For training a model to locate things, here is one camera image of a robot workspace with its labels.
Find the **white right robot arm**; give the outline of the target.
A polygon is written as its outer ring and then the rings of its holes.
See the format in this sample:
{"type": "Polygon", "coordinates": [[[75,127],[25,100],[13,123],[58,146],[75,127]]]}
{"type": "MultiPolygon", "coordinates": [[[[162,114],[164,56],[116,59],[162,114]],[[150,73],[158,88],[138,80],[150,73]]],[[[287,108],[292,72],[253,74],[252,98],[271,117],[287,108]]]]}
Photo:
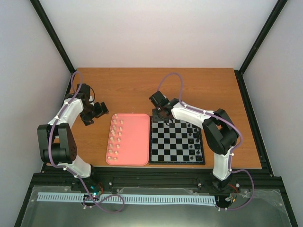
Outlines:
{"type": "Polygon", "coordinates": [[[155,106],[152,113],[157,121],[183,120],[204,131],[208,147],[214,152],[212,185],[222,191],[231,180],[233,150],[237,148],[238,138],[242,137],[228,114],[223,109],[199,109],[178,99],[150,97],[149,100],[155,106]]]}

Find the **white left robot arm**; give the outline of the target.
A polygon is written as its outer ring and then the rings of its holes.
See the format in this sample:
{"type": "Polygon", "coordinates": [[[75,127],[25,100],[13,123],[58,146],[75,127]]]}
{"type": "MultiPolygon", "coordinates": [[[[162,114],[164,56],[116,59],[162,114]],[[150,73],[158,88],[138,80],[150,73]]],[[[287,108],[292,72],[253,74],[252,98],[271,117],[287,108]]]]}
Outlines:
{"type": "Polygon", "coordinates": [[[92,165],[86,163],[77,154],[77,145],[72,134],[72,126],[78,116],[84,125],[94,123],[94,118],[108,114],[104,102],[90,100],[83,92],[68,94],[57,115],[47,124],[37,128],[40,157],[44,163],[50,163],[56,168],[69,171],[75,178],[82,178],[82,185],[87,190],[98,186],[98,178],[91,174],[92,165]]]}

